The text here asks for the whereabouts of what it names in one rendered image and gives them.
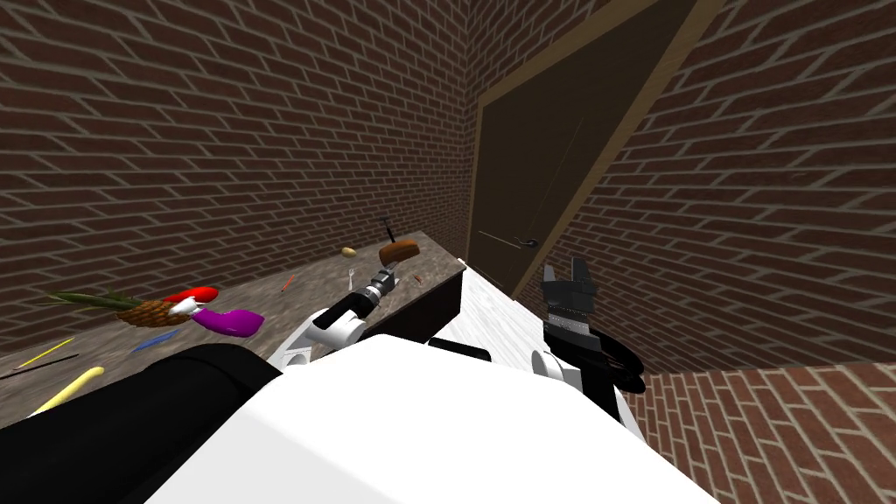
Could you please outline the brown bread loaf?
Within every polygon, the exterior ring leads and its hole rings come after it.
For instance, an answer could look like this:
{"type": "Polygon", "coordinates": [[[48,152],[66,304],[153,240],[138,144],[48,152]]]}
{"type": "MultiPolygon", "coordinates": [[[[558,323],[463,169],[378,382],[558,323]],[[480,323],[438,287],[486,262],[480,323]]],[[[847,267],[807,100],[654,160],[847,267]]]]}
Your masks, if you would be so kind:
{"type": "Polygon", "coordinates": [[[395,241],[379,250],[378,256],[383,267],[391,263],[400,263],[420,254],[420,248],[414,240],[395,241]]]}

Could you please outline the yellow banana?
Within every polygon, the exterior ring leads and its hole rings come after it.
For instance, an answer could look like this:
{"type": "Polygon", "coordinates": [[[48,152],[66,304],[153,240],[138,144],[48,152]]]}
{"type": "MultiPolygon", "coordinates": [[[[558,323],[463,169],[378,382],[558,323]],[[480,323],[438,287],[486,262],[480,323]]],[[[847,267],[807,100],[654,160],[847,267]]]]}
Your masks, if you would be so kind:
{"type": "Polygon", "coordinates": [[[76,379],[74,379],[71,383],[66,385],[57,395],[53,396],[47,402],[38,407],[34,412],[32,412],[30,417],[34,417],[45,410],[49,410],[66,402],[91,380],[102,375],[104,371],[105,369],[103,367],[91,367],[87,369],[82,374],[77,376],[76,379]]]}

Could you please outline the purple eggplant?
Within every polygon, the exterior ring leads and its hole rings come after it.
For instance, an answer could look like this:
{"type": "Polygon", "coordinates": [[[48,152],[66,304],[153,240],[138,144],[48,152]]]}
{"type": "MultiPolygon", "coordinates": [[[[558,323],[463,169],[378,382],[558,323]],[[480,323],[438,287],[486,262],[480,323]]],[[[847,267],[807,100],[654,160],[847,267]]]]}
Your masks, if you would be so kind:
{"type": "Polygon", "coordinates": [[[195,311],[191,318],[211,332],[242,339],[255,335],[265,321],[262,315],[252,311],[234,310],[220,313],[204,308],[195,311]]]}

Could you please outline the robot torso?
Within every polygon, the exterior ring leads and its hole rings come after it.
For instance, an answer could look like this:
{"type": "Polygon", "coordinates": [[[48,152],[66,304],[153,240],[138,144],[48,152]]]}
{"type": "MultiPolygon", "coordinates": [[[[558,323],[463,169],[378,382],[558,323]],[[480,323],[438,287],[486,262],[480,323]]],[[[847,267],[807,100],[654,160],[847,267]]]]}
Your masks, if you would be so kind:
{"type": "Polygon", "coordinates": [[[378,335],[287,367],[146,504],[718,504],[563,381],[378,335]]]}

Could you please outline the thin black stick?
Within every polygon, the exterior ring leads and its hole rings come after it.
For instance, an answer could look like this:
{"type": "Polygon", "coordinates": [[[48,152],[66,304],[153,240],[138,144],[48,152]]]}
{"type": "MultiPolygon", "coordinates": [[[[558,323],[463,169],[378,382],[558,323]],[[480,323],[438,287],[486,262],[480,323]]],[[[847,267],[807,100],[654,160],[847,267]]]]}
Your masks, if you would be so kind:
{"type": "Polygon", "coordinates": [[[21,374],[24,374],[24,373],[29,373],[29,372],[31,372],[31,371],[35,371],[35,370],[40,369],[40,368],[48,367],[48,366],[51,366],[51,365],[53,365],[53,364],[57,364],[57,363],[60,363],[60,362],[63,362],[63,361],[68,361],[68,360],[74,359],[74,358],[76,358],[76,357],[78,357],[78,356],[80,356],[79,353],[74,353],[74,354],[67,355],[67,356],[65,356],[65,357],[58,358],[57,360],[51,360],[51,361],[45,362],[45,363],[40,364],[40,365],[37,365],[37,366],[35,366],[35,367],[28,367],[28,368],[20,369],[20,370],[17,370],[17,371],[12,371],[12,372],[10,372],[10,373],[8,373],[8,374],[5,374],[5,375],[3,375],[3,376],[0,376],[0,381],[2,381],[2,380],[6,380],[6,379],[10,379],[12,376],[21,375],[21,374]]]}

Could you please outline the yellow pencil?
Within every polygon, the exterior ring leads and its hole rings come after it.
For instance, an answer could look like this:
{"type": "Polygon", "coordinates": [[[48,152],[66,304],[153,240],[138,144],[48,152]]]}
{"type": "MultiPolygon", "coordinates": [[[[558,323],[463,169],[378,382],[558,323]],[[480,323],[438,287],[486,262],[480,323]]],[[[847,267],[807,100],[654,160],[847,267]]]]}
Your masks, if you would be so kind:
{"type": "Polygon", "coordinates": [[[64,347],[65,345],[71,343],[71,341],[73,341],[73,340],[74,340],[74,338],[69,338],[69,339],[66,339],[66,340],[64,340],[64,341],[61,341],[58,345],[55,345],[55,346],[52,346],[52,347],[46,349],[44,352],[42,352],[42,353],[40,353],[40,354],[38,354],[38,355],[32,357],[31,359],[29,359],[28,361],[26,361],[26,362],[20,364],[19,366],[15,366],[12,370],[13,370],[13,371],[18,371],[18,370],[24,369],[25,367],[31,365],[31,364],[34,363],[35,361],[38,361],[39,359],[41,359],[41,358],[47,356],[48,354],[51,354],[52,352],[61,349],[61,348],[64,347]]]}

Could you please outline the blue knife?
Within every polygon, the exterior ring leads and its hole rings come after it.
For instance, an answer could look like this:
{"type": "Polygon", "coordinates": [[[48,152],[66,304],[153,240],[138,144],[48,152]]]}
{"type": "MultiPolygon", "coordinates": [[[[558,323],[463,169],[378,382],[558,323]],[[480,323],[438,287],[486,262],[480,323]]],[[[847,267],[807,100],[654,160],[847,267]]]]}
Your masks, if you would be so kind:
{"type": "Polygon", "coordinates": [[[179,329],[176,329],[173,331],[162,333],[154,338],[147,339],[146,341],[143,341],[143,343],[141,343],[137,348],[135,348],[132,351],[132,353],[136,353],[136,352],[142,351],[146,348],[153,347],[155,345],[164,343],[164,341],[170,340],[178,332],[179,332],[179,329]]]}

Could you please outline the pineapple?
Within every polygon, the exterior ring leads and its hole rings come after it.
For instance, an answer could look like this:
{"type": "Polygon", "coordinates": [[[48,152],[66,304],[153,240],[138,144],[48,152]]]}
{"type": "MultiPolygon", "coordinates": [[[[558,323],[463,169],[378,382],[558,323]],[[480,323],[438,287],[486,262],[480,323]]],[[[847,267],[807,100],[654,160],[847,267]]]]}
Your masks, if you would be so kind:
{"type": "Polygon", "coordinates": [[[107,310],[125,324],[134,327],[178,326],[190,319],[186,314],[171,314],[173,302],[163,300],[143,301],[127,297],[113,290],[103,295],[55,291],[46,294],[51,299],[46,305],[79,305],[80,310],[107,310]]]}

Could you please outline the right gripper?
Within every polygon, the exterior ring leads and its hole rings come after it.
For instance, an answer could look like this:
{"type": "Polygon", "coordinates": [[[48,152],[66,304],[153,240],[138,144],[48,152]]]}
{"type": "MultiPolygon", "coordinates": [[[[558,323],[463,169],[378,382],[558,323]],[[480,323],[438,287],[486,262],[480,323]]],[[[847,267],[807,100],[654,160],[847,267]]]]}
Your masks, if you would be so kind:
{"type": "Polygon", "coordinates": [[[590,282],[585,259],[571,258],[571,280],[558,281],[555,268],[544,265],[541,291],[548,305],[548,321],[558,326],[587,326],[598,288],[590,282]]]}

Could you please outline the dark brown door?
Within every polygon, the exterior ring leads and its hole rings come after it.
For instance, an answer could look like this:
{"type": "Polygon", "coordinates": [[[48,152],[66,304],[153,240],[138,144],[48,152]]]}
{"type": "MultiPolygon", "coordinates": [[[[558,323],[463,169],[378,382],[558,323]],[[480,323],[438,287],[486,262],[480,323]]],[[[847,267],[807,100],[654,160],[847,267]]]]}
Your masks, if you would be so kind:
{"type": "Polygon", "coordinates": [[[633,105],[655,86],[689,15],[718,0],[612,0],[489,89],[479,101],[467,263],[507,295],[577,193],[588,193],[606,147],[621,147],[633,105]],[[520,248],[515,238],[536,239],[520,248]]]}

